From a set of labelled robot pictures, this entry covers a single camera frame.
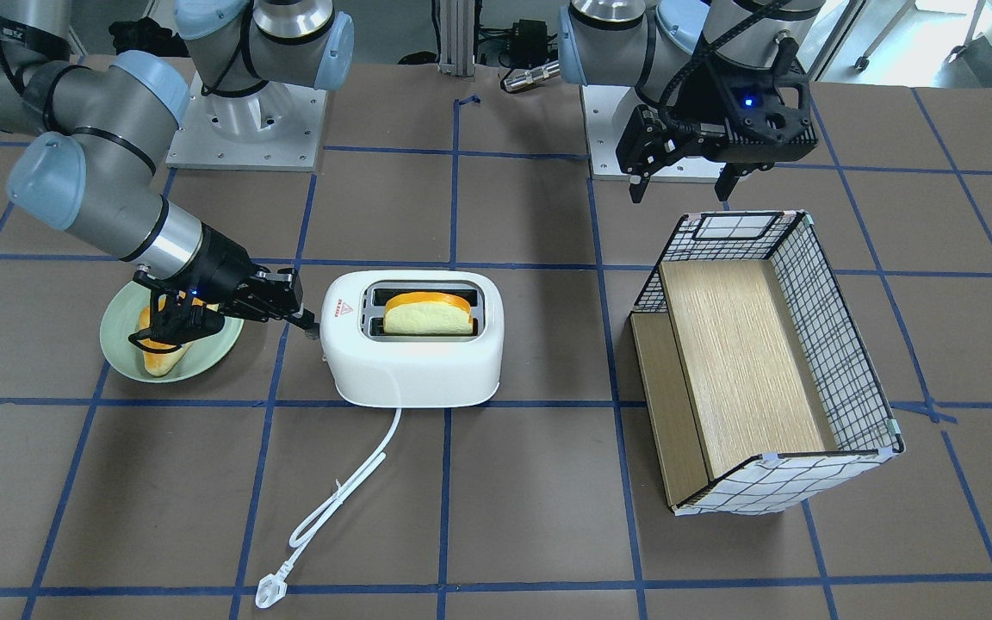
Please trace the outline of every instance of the blue joint cover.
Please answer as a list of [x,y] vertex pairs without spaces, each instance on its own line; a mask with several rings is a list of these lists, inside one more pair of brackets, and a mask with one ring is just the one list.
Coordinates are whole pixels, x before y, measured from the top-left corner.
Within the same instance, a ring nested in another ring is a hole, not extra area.
[[185,40],[201,39],[225,27],[251,0],[177,0],[174,23]]
[[569,84],[586,85],[584,66],[580,53],[576,51],[576,38],[572,30],[572,17],[568,16],[568,6],[558,11],[558,60],[561,63],[561,78]]
[[62,133],[43,133],[17,159],[7,197],[33,217],[66,231],[79,215],[86,189],[83,147]]
[[355,23],[350,15],[339,11],[335,15],[332,31],[327,35],[327,47],[319,59],[316,79],[312,87],[318,90],[339,90],[350,73],[350,61],[354,59]]
[[700,0],[660,0],[657,21],[672,43],[691,54],[709,11],[710,7]]
[[137,78],[170,110],[174,121],[182,123],[182,116],[189,106],[189,86],[176,68],[155,58],[149,52],[129,50],[117,56],[113,65]]

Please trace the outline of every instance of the metal bracket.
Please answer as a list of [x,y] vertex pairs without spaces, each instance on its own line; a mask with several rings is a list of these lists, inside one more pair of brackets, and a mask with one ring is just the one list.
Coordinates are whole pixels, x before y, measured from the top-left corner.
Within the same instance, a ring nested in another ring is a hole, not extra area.
[[189,109],[174,133],[166,164],[171,168],[205,170],[280,170],[314,172],[323,138],[327,91],[283,85],[293,101],[292,118],[266,141],[239,142],[213,127],[212,111],[201,95],[201,76],[194,75]]

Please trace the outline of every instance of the bread slice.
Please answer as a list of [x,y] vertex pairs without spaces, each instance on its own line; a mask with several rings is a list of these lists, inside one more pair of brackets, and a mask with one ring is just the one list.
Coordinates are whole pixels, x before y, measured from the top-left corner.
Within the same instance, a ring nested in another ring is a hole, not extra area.
[[386,334],[472,335],[469,302],[456,294],[413,291],[398,294],[385,305]]
[[[158,300],[158,309],[162,310],[166,303],[166,298]],[[194,298],[194,306],[203,306],[204,301],[201,299]],[[216,310],[216,305],[209,305],[210,310]],[[151,324],[151,306],[145,306],[145,309],[140,311],[140,318],[137,320],[137,330],[145,329]],[[145,338],[141,341],[144,346],[150,346],[153,349],[171,349],[170,353],[151,353],[149,350],[143,350],[142,353],[145,354],[145,370],[148,370],[148,374],[152,376],[165,376],[174,369],[174,365],[178,361],[182,360],[182,356],[185,356],[186,350],[193,342],[188,342],[182,345],[182,349],[176,350],[174,346],[169,344],[163,344],[160,342],[155,342],[150,338]]]

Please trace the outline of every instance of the white toaster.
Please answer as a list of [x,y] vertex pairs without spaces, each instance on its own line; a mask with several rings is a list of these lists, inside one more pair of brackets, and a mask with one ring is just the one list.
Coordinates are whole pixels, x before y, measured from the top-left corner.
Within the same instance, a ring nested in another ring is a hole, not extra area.
[[[472,335],[386,335],[394,295],[437,291],[469,302]],[[356,271],[327,288],[319,315],[324,360],[344,400],[365,407],[465,407],[499,388],[504,305],[492,280],[465,271]]]

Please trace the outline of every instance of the black grid basket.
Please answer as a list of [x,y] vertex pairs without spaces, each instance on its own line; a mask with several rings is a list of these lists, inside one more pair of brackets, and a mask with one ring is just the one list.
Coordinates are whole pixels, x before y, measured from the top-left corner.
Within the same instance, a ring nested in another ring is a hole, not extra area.
[[809,214],[761,211],[682,216],[638,295],[634,313],[668,311],[660,264],[677,260],[772,263],[837,450],[752,456],[672,506],[676,514],[780,512],[904,451],[902,433]]

